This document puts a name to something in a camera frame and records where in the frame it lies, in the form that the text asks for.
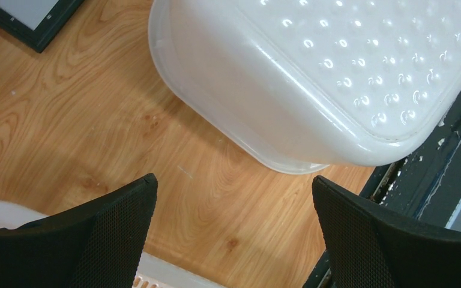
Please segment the large white plastic tub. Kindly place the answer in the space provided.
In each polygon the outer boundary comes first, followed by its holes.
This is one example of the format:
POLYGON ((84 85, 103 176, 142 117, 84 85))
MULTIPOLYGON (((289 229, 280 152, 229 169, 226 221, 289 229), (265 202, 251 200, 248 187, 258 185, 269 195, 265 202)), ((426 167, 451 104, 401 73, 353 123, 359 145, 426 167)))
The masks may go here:
POLYGON ((169 89, 264 166, 381 166, 461 91, 461 1, 154 1, 169 89))

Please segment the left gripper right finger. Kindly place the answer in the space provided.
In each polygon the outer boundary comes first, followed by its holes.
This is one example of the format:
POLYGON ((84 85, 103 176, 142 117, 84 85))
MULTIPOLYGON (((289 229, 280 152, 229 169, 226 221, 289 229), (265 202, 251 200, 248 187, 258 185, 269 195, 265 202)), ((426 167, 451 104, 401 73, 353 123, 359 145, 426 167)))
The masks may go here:
POLYGON ((461 232, 394 212, 323 176, 312 193, 337 287, 461 287, 461 232))

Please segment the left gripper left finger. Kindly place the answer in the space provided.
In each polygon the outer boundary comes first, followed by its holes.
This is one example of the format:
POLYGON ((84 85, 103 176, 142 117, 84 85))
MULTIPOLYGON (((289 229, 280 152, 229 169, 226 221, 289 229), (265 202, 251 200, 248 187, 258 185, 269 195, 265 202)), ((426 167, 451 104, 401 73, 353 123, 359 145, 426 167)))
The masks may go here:
POLYGON ((157 190, 149 173, 64 212, 0 228, 0 287, 131 287, 157 190))

